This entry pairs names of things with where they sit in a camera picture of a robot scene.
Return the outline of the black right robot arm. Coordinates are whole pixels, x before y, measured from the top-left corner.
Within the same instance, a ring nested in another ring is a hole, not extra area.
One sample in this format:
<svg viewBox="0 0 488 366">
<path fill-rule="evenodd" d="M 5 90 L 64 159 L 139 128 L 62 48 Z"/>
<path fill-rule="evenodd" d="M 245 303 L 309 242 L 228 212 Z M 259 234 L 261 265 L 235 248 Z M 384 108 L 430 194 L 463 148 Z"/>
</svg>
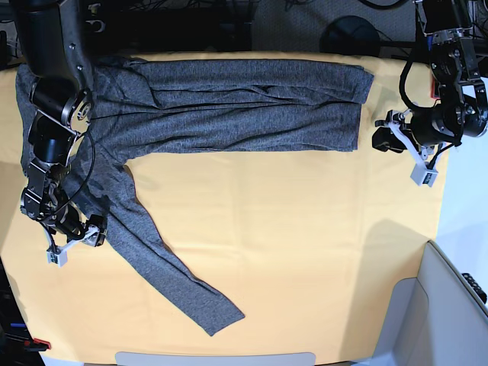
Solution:
<svg viewBox="0 0 488 366">
<path fill-rule="evenodd" d="M 29 102 L 35 116 L 27 135 L 34 157 L 21 210 L 40 223 L 47 236 L 62 233 L 69 242 L 103 244 L 107 221 L 93 215 L 83 223 L 62 180 L 69 171 L 75 143 L 90 132 L 74 130 L 88 123 L 93 107 L 92 67 L 83 49 L 77 1 L 12 1 L 22 53 L 35 80 Z"/>
</svg>

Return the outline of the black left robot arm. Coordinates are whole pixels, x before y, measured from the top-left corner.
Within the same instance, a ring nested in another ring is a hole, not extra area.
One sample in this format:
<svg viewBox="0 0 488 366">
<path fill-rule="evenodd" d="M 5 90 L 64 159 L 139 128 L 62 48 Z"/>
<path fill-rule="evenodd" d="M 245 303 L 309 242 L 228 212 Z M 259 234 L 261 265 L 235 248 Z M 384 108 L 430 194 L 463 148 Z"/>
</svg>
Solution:
<svg viewBox="0 0 488 366">
<path fill-rule="evenodd" d="M 416 16 L 425 41 L 429 65 L 438 83 L 439 101 L 431 107 L 415 105 L 406 93 L 406 80 L 415 56 L 409 55 L 400 75 L 399 92 L 412 117 L 389 111 L 376 121 L 372 146 L 381 152 L 401 153 L 408 147 L 416 155 L 437 146 L 438 158 L 445 150 L 460 146 L 464 136 L 479 137 L 487 130 L 487 90 L 481 79 L 473 22 L 465 1 L 417 1 Z"/>
</svg>

